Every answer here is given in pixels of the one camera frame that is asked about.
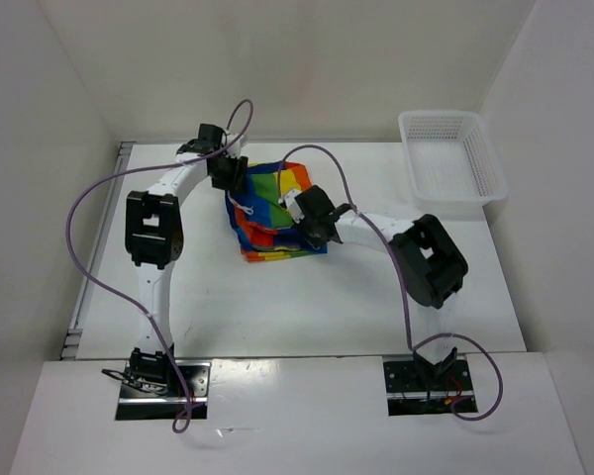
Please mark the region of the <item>rainbow striped shorts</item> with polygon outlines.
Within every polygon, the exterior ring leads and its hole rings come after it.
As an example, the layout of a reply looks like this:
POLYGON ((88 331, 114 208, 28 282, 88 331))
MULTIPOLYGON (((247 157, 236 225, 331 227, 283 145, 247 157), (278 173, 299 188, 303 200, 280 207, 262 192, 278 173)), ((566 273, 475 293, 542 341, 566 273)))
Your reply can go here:
POLYGON ((293 228, 290 214, 280 206, 279 193, 312 186, 307 168, 299 163, 270 162, 247 169, 246 190, 225 197, 229 223, 248 262, 270 262, 328 252, 315 248, 293 228))

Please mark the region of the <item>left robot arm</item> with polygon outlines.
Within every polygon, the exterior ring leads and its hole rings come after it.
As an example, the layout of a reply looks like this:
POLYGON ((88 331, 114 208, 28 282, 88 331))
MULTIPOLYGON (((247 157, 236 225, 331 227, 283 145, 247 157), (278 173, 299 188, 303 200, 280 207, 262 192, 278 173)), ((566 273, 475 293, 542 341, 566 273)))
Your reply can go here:
POLYGON ((198 137, 178 149, 171 169, 148 190, 127 196, 125 248, 136 266, 139 302, 148 317, 130 356, 128 378, 158 396, 183 392, 171 362, 174 341, 169 320, 173 268, 184 246, 180 208, 207 178, 219 190, 245 189, 245 142, 243 133, 203 124, 198 137))

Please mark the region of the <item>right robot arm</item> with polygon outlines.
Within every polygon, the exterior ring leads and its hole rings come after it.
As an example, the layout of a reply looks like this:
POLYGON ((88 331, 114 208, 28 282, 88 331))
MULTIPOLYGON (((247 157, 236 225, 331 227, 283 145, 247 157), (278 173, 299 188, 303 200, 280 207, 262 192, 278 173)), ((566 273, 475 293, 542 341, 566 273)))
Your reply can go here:
POLYGON ((335 206, 326 192, 314 185, 305 191, 289 190, 282 198, 293 228, 308 244, 320 248, 329 242, 355 244, 388 255, 402 298, 405 339, 412 352, 416 381, 436 389, 448 378, 457 349, 453 345, 424 356, 420 348, 450 333, 412 340, 411 302, 437 317, 445 303, 462 288, 468 263, 440 220, 425 214, 415 220, 397 220, 362 213, 351 203, 335 206))

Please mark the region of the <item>white plastic basket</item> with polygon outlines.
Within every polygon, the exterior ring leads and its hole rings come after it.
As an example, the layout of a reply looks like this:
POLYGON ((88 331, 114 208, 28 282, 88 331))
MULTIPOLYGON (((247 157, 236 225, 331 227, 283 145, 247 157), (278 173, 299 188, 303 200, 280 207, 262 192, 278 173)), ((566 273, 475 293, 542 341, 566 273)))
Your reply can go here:
POLYGON ((463 215, 505 200, 508 186, 481 116, 415 110, 398 116, 415 204, 463 215))

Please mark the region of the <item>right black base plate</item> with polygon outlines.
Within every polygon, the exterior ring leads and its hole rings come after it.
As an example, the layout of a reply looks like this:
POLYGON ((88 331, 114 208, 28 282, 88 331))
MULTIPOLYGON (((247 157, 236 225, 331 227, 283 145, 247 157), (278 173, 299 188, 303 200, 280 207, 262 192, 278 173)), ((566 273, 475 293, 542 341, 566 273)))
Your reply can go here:
POLYGON ((452 369, 430 384, 418 374, 411 356, 384 358, 382 367, 390 417, 449 414, 452 403, 459 414, 478 413, 464 358, 459 358, 452 369))

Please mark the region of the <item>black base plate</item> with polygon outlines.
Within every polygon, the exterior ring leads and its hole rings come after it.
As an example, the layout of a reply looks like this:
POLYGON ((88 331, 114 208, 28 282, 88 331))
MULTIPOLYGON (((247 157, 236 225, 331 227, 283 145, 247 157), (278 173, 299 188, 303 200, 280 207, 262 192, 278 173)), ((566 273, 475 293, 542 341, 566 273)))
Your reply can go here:
POLYGON ((478 413, 464 358, 459 358, 452 369, 430 384, 418 374, 411 356, 384 358, 382 367, 390 417, 449 414, 452 403, 459 414, 478 413))
MULTIPOLYGON (((192 419, 206 420, 212 363, 209 360, 178 360, 177 363, 192 396, 192 419)), ((114 375, 121 380, 116 421, 172 421, 185 407, 186 398, 182 389, 168 389, 144 382, 130 383, 120 372, 114 375)))

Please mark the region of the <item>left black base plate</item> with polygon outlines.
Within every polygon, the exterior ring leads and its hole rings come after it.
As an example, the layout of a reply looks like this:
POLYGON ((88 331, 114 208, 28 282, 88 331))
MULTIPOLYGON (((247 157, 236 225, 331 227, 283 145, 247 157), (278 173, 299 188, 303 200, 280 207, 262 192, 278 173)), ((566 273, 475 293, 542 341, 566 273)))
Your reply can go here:
MULTIPOLYGON (((206 420, 212 363, 209 360, 178 360, 177 363, 192 396, 192 419, 206 420)), ((172 421, 185 407, 186 398, 182 389, 168 389, 144 382, 130 383, 120 372, 114 375, 121 380, 116 421, 172 421)))

